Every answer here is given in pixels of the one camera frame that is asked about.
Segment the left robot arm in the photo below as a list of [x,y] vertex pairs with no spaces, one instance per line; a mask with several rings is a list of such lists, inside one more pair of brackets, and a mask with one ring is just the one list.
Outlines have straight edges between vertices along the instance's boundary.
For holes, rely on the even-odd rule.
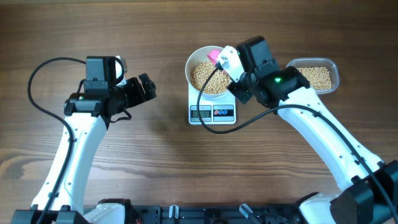
[[12,223],[141,223],[129,199],[109,198],[84,211],[85,189],[96,150],[112,116],[156,97],[147,74],[125,78],[127,66],[120,56],[88,56],[82,62],[86,77],[56,116],[63,136],[49,174],[28,210],[16,210]]

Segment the soybeans in white bowl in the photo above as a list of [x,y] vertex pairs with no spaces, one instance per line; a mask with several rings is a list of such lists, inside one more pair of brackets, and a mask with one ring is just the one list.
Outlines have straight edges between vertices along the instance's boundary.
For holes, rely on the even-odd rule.
[[[199,62],[198,65],[195,66],[191,72],[190,79],[193,87],[197,90],[201,90],[206,80],[212,74],[215,68],[215,65],[213,65],[210,61]],[[217,70],[210,79],[210,81],[207,83],[203,92],[209,95],[217,95],[223,93],[227,90],[230,82],[230,77],[225,71]]]

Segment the white bowl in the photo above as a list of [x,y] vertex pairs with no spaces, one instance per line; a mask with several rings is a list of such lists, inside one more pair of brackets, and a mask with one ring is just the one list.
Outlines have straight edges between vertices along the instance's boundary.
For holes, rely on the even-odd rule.
[[189,56],[189,58],[188,58],[188,60],[186,62],[186,65],[185,65],[185,75],[186,75],[188,84],[192,85],[190,77],[191,77],[191,72],[192,72],[193,68],[195,66],[197,66],[199,62],[209,61],[208,57],[206,56],[207,53],[211,49],[215,49],[215,48],[218,48],[218,47],[219,46],[214,46],[214,45],[202,47],[202,48],[194,51],[194,53],[192,53],[191,56]]

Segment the white digital kitchen scale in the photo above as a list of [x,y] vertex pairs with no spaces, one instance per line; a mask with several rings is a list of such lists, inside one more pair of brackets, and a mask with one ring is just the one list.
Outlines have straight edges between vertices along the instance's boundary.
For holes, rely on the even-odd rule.
[[[200,125],[197,111],[199,91],[188,85],[188,122]],[[217,95],[203,93],[199,103],[200,116],[207,125],[234,124],[236,122],[236,100],[232,93],[226,91]]]

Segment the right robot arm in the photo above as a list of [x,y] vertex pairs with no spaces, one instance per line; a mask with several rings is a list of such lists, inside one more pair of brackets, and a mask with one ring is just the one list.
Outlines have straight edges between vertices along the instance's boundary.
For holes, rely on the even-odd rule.
[[366,149],[328,111],[295,68],[280,68],[261,36],[225,47],[218,61],[242,103],[255,98],[294,127],[320,156],[340,192],[316,193],[298,205],[307,223],[384,223],[397,218],[397,162]]

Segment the pink plastic scoop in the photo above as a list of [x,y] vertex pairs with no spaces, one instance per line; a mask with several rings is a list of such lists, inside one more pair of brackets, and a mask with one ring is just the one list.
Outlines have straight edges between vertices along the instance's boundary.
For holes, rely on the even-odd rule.
[[211,49],[207,55],[208,60],[222,72],[226,72],[225,66],[229,59],[228,54],[223,50],[223,48],[218,47],[215,49]]

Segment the clear plastic container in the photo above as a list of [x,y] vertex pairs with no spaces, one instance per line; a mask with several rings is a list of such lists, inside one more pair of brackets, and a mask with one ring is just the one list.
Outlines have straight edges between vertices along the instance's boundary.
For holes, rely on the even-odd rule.
[[302,67],[326,67],[330,71],[330,78],[332,86],[327,90],[315,90],[318,95],[327,94],[335,91],[340,84],[340,77],[336,64],[328,58],[296,58],[291,60],[287,67],[293,66],[295,68]]

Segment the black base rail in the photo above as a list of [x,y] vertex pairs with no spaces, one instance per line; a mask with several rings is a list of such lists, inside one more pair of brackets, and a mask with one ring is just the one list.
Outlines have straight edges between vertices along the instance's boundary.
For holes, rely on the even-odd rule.
[[296,203],[268,204],[250,207],[179,207],[171,205],[123,205],[100,203],[83,211],[87,223],[133,224],[212,224],[212,223],[334,223],[331,214],[323,211],[313,215],[302,213]]

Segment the pile of soybeans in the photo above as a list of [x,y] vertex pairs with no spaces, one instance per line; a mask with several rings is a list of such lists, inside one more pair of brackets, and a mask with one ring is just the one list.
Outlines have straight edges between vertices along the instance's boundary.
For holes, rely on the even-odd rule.
[[332,86],[330,71],[326,67],[302,67],[297,70],[315,90],[327,90]]

